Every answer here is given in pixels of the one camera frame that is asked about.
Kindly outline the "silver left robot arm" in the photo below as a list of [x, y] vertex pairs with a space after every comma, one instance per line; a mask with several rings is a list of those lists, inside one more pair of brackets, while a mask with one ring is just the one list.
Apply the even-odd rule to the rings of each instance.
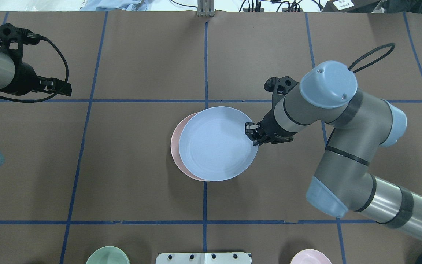
[[[71, 96], [68, 82], [69, 69], [65, 69], [65, 79], [37, 75], [34, 68], [22, 60], [22, 49], [0, 47], [0, 92], [22, 96], [29, 92], [47, 93], [48, 97], [38, 100], [19, 100], [20, 103], [37, 103], [49, 100], [55, 95]], [[0, 167], [5, 159], [0, 152]]]

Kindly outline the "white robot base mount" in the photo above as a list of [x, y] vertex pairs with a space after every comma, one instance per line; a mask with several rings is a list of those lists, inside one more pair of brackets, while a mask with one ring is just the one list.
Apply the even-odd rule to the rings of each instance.
[[210, 253], [161, 253], [156, 264], [251, 264], [250, 253], [210, 252]]

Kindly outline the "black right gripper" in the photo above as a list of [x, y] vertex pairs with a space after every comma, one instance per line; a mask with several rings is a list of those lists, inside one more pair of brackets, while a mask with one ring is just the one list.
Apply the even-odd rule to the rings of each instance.
[[245, 134], [251, 134], [251, 140], [254, 146], [261, 146], [266, 143], [286, 143], [294, 140], [294, 133], [284, 130], [278, 124], [274, 115], [274, 110], [270, 110], [263, 117], [263, 120], [257, 124], [246, 122]]

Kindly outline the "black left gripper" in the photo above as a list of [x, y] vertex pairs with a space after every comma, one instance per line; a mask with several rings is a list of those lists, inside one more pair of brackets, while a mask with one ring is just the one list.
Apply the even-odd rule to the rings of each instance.
[[44, 92], [71, 97], [71, 84], [54, 77], [38, 76], [28, 63], [16, 62], [13, 80], [7, 86], [10, 95], [22, 96], [29, 92]]

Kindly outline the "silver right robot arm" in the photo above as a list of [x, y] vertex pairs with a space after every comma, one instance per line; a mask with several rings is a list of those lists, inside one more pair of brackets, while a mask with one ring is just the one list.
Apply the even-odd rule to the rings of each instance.
[[290, 142], [317, 121], [333, 127], [306, 192], [307, 201], [332, 217], [349, 211], [422, 241], [422, 197], [368, 172], [379, 147], [395, 144], [407, 117], [390, 102], [364, 92], [341, 62], [326, 61], [301, 81], [269, 79], [271, 110], [245, 134], [255, 146]]

